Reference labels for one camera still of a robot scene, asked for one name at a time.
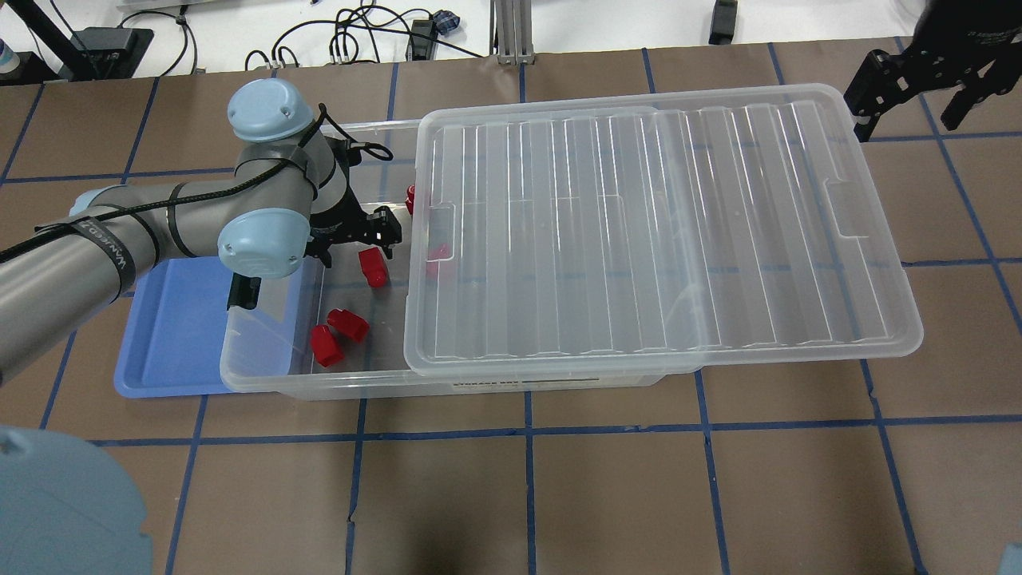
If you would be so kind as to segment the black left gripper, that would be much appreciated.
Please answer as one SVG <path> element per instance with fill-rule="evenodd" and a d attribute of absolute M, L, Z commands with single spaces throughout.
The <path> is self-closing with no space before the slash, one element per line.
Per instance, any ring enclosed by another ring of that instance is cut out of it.
<path fill-rule="evenodd" d="M 333 172 L 319 187 L 311 205 L 311 226 L 304 255 L 332 268 L 330 248 L 336 244 L 376 245 L 387 260 L 394 258 L 399 245 L 399 221 L 390 207 L 365 211 L 351 188 L 349 175 Z"/>

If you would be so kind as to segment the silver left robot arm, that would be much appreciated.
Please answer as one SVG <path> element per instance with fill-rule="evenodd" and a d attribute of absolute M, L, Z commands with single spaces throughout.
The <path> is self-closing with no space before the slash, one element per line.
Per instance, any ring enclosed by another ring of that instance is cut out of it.
<path fill-rule="evenodd" d="M 326 106 L 278 77 L 239 88 L 227 117 L 244 143 L 230 179 L 91 190 L 2 251 L 4 383 L 168 260 L 216 257 L 235 276 L 276 280 L 309 258 L 329 267 L 336 244 L 393 257 L 401 223 L 387 207 L 365 211 L 350 176 L 364 154 L 393 160 L 390 149 L 325 135 Z"/>

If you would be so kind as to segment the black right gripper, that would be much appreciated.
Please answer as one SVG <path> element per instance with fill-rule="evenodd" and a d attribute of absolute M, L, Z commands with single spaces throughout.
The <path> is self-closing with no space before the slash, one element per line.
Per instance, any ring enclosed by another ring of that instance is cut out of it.
<path fill-rule="evenodd" d="M 844 93 L 861 143 L 879 117 L 919 94 L 955 89 L 941 123 L 955 131 L 972 109 L 1020 80 L 1019 1 L 928 1 L 901 54 L 873 49 Z"/>

